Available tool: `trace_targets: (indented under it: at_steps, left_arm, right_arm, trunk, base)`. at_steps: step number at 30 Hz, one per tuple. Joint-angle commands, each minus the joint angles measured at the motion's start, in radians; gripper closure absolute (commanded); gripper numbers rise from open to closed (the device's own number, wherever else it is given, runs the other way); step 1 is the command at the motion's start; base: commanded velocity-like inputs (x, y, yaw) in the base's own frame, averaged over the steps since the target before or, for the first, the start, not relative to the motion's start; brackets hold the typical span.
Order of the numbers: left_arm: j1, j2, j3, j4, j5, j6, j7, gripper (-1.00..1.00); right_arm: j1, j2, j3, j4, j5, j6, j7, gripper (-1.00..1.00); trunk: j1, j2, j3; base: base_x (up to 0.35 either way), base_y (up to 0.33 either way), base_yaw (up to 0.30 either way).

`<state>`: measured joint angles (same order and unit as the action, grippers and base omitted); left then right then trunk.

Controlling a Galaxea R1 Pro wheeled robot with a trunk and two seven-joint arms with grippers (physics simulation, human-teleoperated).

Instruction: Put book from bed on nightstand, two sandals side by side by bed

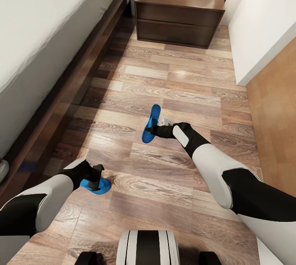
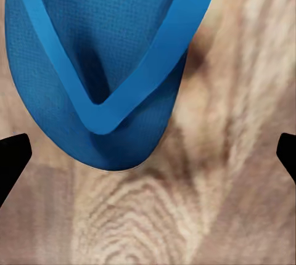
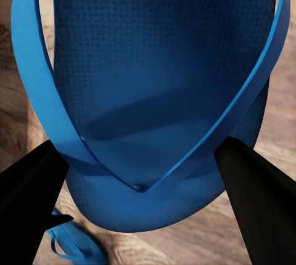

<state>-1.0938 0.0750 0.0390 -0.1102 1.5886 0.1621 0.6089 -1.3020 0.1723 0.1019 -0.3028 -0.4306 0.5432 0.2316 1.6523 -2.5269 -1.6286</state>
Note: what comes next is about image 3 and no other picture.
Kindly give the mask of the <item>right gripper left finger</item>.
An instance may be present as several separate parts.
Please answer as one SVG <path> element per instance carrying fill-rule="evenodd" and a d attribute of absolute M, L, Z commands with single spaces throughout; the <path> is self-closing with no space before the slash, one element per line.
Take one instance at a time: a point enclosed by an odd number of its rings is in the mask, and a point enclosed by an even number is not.
<path fill-rule="evenodd" d="M 0 173 L 0 265 L 32 265 L 70 165 L 50 139 Z"/>

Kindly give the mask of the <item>sandal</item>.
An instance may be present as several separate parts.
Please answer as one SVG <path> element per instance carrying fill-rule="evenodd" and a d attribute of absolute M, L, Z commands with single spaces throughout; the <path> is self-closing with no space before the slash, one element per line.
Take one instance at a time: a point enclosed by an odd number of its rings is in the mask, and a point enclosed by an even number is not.
<path fill-rule="evenodd" d="M 61 215 L 55 208 L 52 215 Z M 109 256 L 102 244 L 86 229 L 73 222 L 65 222 L 47 230 L 53 252 L 74 265 L 109 265 Z M 55 242 L 65 255 L 56 252 Z"/>
<path fill-rule="evenodd" d="M 213 152 L 257 142 L 290 0 L 12 0 L 14 55 L 79 211 L 122 233 L 168 227 L 225 190 Z"/>

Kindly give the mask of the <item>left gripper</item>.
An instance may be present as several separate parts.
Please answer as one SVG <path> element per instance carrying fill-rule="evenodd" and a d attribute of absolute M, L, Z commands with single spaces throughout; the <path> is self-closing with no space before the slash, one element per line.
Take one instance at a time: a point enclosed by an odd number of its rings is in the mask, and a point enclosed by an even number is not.
<path fill-rule="evenodd" d="M 52 215 L 51 218 L 49 218 L 48 226 L 46 227 L 46 229 L 48 230 L 54 226 L 61 225 L 71 220 L 73 220 L 73 216 L 68 214 Z"/>

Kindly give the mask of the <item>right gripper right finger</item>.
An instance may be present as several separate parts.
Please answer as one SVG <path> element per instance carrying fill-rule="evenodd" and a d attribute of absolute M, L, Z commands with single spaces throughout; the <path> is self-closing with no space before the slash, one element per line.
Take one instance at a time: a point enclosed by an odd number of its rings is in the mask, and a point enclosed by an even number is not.
<path fill-rule="evenodd" d="M 252 265 L 296 265 L 296 181 L 232 136 L 213 155 Z"/>

